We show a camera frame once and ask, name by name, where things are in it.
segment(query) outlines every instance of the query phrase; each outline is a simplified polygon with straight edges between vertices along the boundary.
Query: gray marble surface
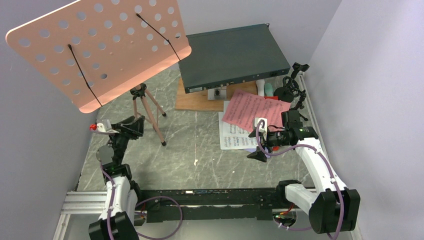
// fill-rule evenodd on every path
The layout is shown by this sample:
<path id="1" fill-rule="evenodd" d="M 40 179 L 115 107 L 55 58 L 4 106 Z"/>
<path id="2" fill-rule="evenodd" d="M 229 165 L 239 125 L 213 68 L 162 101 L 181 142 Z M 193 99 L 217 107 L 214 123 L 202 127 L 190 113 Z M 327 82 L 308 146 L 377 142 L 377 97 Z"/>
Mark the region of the gray marble surface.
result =
<path id="1" fill-rule="evenodd" d="M 159 115 L 159 129 L 167 145 L 161 145 L 148 122 L 145 122 L 144 136 L 129 141 L 122 163 L 130 165 L 132 178 L 141 189 L 263 188 L 275 187 L 279 181 L 291 179 L 301 181 L 306 187 L 314 186 L 295 151 L 263 163 L 246 158 L 248 152 L 245 150 L 221 150 L 217 112 L 174 110 L 179 78 L 178 70 L 167 69 L 145 82 L 167 114 L 167 117 Z M 266 81 L 276 87 L 281 85 L 282 78 Z M 156 116 L 156 107 L 148 101 Z M 146 115 L 141 102 L 137 104 L 138 111 Z M 308 108 L 307 105 L 301 110 L 307 118 Z M 128 92 L 103 106 L 97 119 L 116 123 L 132 114 L 132 96 Z M 305 122 L 306 126 L 311 124 L 311 121 Z M 96 151 L 107 140 L 105 135 L 93 134 L 78 191 L 106 189 Z"/>

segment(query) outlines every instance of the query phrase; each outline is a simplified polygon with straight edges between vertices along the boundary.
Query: tripod base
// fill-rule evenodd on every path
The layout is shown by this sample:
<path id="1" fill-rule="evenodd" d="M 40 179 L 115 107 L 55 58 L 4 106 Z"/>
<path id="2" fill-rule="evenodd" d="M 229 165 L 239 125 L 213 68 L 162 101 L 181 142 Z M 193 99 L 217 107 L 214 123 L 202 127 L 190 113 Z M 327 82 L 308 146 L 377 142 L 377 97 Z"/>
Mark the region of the tripod base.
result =
<path id="1" fill-rule="evenodd" d="M 135 88 L 131 89 L 130 93 L 133 95 L 132 97 L 132 107 L 134 110 L 134 117 L 137 119 L 142 116 L 141 113 L 137 111 L 137 97 L 140 98 L 141 103 L 143 104 L 143 107 L 147 113 L 147 117 L 145 120 L 149 122 L 152 126 L 154 131 L 157 133 L 157 136 L 160 139 L 160 142 L 162 143 L 162 146 L 166 146 L 167 143 L 165 142 L 164 136 L 162 135 L 162 132 L 159 130 L 159 112 L 162 114 L 162 116 L 166 117 L 167 114 L 164 112 L 162 107 L 159 105 L 159 103 L 156 101 L 156 99 L 153 97 L 153 95 L 150 93 L 149 90 L 147 90 L 146 84 L 142 83 L 140 85 L 137 85 Z M 152 110 L 150 109 L 149 103 L 146 100 L 146 94 L 151 99 L 151 101 L 156 105 L 156 120 L 155 117 L 153 117 Z"/>

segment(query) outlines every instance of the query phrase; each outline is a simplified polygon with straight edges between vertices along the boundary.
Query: gray wall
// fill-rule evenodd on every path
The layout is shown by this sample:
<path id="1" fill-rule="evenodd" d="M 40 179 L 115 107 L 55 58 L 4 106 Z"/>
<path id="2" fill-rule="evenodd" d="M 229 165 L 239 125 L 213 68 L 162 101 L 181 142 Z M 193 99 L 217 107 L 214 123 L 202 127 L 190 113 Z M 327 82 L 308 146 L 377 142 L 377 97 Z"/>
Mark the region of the gray wall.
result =
<path id="1" fill-rule="evenodd" d="M 341 0 L 178 0 L 185 33 L 268 23 L 290 64 L 309 63 Z"/>
<path id="2" fill-rule="evenodd" d="M 5 42 L 8 30 L 68 0 L 0 2 L 0 238 L 52 239 L 87 153 L 83 114 Z"/>
<path id="3" fill-rule="evenodd" d="M 341 2 L 306 84 L 366 240 L 424 236 L 424 2 Z"/>

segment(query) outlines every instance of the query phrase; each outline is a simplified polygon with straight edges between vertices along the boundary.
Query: purple hose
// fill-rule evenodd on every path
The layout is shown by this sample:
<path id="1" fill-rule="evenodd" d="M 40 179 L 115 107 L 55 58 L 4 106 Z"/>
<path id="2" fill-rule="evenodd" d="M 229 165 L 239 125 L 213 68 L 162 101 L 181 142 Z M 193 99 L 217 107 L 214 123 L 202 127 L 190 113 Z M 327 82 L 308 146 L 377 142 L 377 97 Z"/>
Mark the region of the purple hose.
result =
<path id="1" fill-rule="evenodd" d="M 265 151 L 265 149 L 262 147 L 262 145 L 261 145 L 261 141 L 260 141 L 260 139 L 259 139 L 259 127 L 260 127 L 261 125 L 265 125 L 265 121 L 264 121 L 264 120 L 260 120 L 260 121 L 257 123 L 257 127 L 256 127 L 256 141 L 257 141 L 257 145 L 259 146 L 260 150 L 261 150 L 264 154 L 266 154 L 266 155 L 268 155 L 268 156 L 275 157 L 275 156 L 278 156 L 278 155 L 284 154 L 284 153 L 286 153 L 286 152 L 288 152 L 288 151 L 290 151 L 290 150 L 292 150 L 292 149 L 298 148 L 298 147 L 309 148 L 309 149 L 312 149 L 314 152 L 317 152 L 317 149 L 316 149 L 315 147 L 313 147 L 313 146 L 311 146 L 311 145 L 307 145 L 307 144 L 297 144 L 297 145 L 294 145 L 294 146 L 290 146 L 290 147 L 288 147 L 287 149 L 285 149 L 285 150 L 283 150 L 283 151 L 280 151 L 280 152 L 276 152 L 276 153 L 269 153 L 269 152 L 266 152 L 266 151 Z M 326 157 L 325 157 L 325 156 L 324 156 L 321 152 L 318 152 L 317 154 L 318 154 L 318 155 L 322 158 L 322 160 L 324 161 L 325 166 L 327 167 L 328 172 L 329 172 L 329 174 L 330 174 L 330 177 L 333 179 L 333 178 L 334 178 L 334 174 L 333 174 L 333 171 L 332 171 L 332 169 L 331 169 L 331 167 L 330 167 L 330 163 L 327 161 Z M 342 228 L 343 217 L 344 217 L 344 215 L 345 215 L 345 202 L 343 201 L 343 196 L 342 196 L 342 192 L 340 191 L 339 185 L 337 184 L 337 182 L 336 182 L 336 181 L 335 181 L 333 184 L 334 184 L 335 190 L 337 191 L 338 199 L 340 200 L 340 215 L 339 215 L 339 217 L 338 217 L 337 227 L 336 227 L 336 229 L 335 229 L 334 236 L 332 237 L 329 233 L 328 233 L 327 235 L 330 237 L 330 239 L 332 239 L 332 240 L 336 240 L 336 239 L 337 239 L 337 237 L 339 236 L 340 230 L 341 230 L 341 228 Z M 291 231 L 305 231 L 305 230 L 309 230 L 309 229 L 311 229 L 311 228 L 312 228 L 312 227 L 310 227 L 310 228 L 308 228 L 308 227 L 307 227 L 307 228 L 289 228 L 289 230 L 291 230 Z"/>
<path id="2" fill-rule="evenodd" d="M 107 233 L 109 233 L 110 240 L 115 240 L 114 235 L 112 234 L 112 228 L 111 228 L 111 212 L 112 212 L 112 210 L 110 209 L 112 207 L 112 204 L 114 204 L 114 198 L 115 198 L 115 187 L 114 187 L 114 185 L 115 185 L 115 181 L 111 178 L 111 176 L 109 176 L 109 174 L 107 174 L 105 172 L 105 170 L 103 170 L 102 163 L 100 163 L 100 170 L 106 176 L 106 178 L 109 179 L 110 183 L 112 184 L 112 196 L 110 197 L 109 207 L 107 209 L 106 223 L 107 223 Z"/>
<path id="3" fill-rule="evenodd" d="M 135 207 L 138 207 L 138 206 L 140 206 L 140 205 L 142 205 L 142 204 L 144 204 L 144 203 L 146 203 L 146 202 L 148 202 L 148 201 L 150 201 L 150 200 L 153 200 L 153 199 L 160 199 L 160 198 L 162 198 L 162 199 L 168 199 L 168 200 L 171 200 L 173 203 L 175 203 L 175 205 L 177 205 L 178 210 L 179 210 L 179 216 L 180 216 L 180 217 L 179 217 L 179 223 L 178 223 L 178 226 L 177 226 L 177 227 L 175 228 L 175 230 L 174 230 L 171 234 L 169 234 L 168 236 L 155 238 L 155 237 L 145 236 L 145 235 L 143 235 L 143 234 L 141 234 L 141 233 L 137 232 L 137 234 L 138 234 L 140 237 L 143 237 L 143 238 L 145 238 L 145 239 L 150 239 L 150 240 L 165 240 L 165 239 L 170 238 L 172 235 L 174 235 L 174 234 L 178 231 L 178 229 L 180 229 L 181 224 L 183 223 L 183 210 L 181 209 L 181 206 L 178 204 L 178 202 L 177 202 L 177 201 L 175 201 L 173 198 L 171 198 L 171 197 L 169 197 L 169 196 L 154 196 L 154 197 L 151 197 L 151 198 L 147 198 L 146 200 L 143 200 L 143 201 L 141 201 L 141 202 L 137 203 L 137 205 L 135 205 Z"/>

